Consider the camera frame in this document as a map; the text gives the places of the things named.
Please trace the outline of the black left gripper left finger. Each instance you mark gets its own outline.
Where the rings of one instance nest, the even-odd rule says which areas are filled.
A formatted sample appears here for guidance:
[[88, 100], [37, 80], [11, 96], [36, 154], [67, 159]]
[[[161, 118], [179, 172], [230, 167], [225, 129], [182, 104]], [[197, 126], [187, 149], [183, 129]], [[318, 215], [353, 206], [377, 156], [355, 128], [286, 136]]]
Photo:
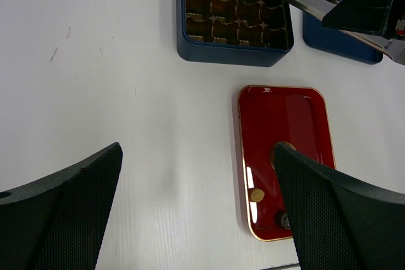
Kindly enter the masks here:
[[1, 192], [1, 269], [95, 269], [122, 159], [113, 143]]

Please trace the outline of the blue tin lid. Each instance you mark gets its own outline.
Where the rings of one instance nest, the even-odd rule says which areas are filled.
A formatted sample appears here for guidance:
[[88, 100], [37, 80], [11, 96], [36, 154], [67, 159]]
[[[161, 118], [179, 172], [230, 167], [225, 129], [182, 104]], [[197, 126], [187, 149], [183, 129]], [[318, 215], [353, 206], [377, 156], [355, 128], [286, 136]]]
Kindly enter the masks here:
[[383, 54], [338, 30], [323, 28], [321, 21], [302, 14], [302, 37], [307, 46], [366, 64], [377, 64]]

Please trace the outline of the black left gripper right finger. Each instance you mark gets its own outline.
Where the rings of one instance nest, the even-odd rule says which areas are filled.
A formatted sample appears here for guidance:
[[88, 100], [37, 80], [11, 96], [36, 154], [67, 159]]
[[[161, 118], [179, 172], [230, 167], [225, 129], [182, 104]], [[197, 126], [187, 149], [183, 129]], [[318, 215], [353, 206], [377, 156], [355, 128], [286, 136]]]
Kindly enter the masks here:
[[273, 158], [301, 269], [404, 269], [404, 194], [282, 142]]

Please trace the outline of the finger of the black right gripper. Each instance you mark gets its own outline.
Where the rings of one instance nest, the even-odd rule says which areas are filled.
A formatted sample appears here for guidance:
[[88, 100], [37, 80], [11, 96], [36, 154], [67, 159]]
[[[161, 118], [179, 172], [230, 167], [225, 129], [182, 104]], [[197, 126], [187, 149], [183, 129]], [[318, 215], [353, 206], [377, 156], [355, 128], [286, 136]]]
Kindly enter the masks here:
[[322, 26], [380, 37], [404, 36], [404, 0], [342, 0]]

